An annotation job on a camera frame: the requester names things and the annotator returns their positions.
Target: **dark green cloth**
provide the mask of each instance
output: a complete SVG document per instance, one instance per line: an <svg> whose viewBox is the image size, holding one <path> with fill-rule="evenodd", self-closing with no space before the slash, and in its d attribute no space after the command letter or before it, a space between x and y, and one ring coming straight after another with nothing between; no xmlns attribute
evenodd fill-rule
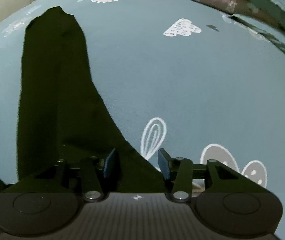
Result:
<svg viewBox="0 0 285 240"><path fill-rule="evenodd" d="M117 191L166 191L161 173L113 122L91 80L83 31L60 7L26 28L17 136L19 179L57 159L77 163L116 148L121 166Z"/></svg>

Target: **metal pivot screw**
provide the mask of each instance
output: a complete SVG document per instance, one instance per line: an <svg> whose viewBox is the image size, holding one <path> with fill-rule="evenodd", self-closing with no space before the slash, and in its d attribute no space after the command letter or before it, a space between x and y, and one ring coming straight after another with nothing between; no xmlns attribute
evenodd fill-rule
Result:
<svg viewBox="0 0 285 240"><path fill-rule="evenodd" d="M97 201L101 197L101 193L95 190L88 191L85 195L87 201Z"/></svg>
<svg viewBox="0 0 285 240"><path fill-rule="evenodd" d="M185 191L176 191L174 194L173 194L173 197L176 201L179 201L179 202L184 202L188 199L189 197L189 194Z"/></svg>

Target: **blue fabric surface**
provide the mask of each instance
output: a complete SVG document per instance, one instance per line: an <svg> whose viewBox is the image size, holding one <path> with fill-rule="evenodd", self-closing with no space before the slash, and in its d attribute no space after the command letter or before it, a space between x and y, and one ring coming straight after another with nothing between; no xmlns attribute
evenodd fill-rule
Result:
<svg viewBox="0 0 285 240"><path fill-rule="evenodd" d="M218 143L241 169L251 160L262 161L267 189L284 206L277 235L285 239L285 54L220 11L193 1L77 1L38 0L0 23L0 178L17 181L25 27L48 8L61 6L85 34L93 82L125 139L140 152L146 124L160 117L167 125L161 147L173 158L199 163L203 148ZM202 32L163 35L182 18ZM156 155L149 161L157 166Z"/></svg>

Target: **bed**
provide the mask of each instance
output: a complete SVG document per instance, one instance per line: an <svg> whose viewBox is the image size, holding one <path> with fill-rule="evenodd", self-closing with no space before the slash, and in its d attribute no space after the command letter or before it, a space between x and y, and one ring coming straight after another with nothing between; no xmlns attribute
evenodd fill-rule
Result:
<svg viewBox="0 0 285 240"><path fill-rule="evenodd" d="M92 82L140 155L155 168L159 148L194 163L225 161L280 198L276 235L285 239L285 16L253 0L38 0L12 14L0 23L0 179L7 184L18 180L26 27L51 8L78 22ZM44 41L29 39L33 57L55 50ZM39 109L47 104L45 75L36 83ZM79 93L72 79L64 84Z"/></svg>

